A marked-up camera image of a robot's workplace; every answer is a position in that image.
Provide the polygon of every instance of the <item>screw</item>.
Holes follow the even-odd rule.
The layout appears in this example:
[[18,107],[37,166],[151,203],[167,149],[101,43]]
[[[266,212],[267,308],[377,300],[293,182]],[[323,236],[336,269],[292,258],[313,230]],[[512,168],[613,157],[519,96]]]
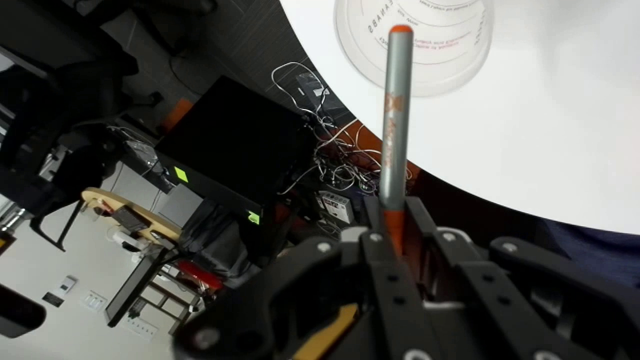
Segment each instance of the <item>screw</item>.
[[510,243],[503,243],[502,248],[507,251],[507,252],[518,252],[518,246],[510,244]]
[[428,356],[421,351],[412,349],[412,351],[404,353],[402,360],[432,360],[432,356]]
[[327,252],[327,251],[331,251],[331,246],[329,246],[327,243],[319,243],[319,244],[317,244],[317,251],[319,251],[319,252]]
[[220,342],[220,332],[217,328],[202,328],[200,332],[195,332],[194,336],[194,346],[198,351],[210,351],[212,346],[216,346]]
[[533,360],[559,360],[559,356],[556,356],[554,353],[548,353],[548,351],[537,351],[533,355]]
[[448,240],[448,243],[454,243],[454,240],[455,240],[455,236],[449,234],[449,233],[443,233],[442,239]]

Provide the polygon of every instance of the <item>white plastic container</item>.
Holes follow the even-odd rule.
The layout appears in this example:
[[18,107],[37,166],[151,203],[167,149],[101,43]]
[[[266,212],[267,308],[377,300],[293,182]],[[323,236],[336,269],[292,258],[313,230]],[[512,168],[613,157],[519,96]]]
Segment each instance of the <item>white plastic container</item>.
[[473,78],[491,43],[491,23],[491,0],[336,2],[341,51],[380,88],[388,30],[394,24],[413,28],[413,96],[438,96]]

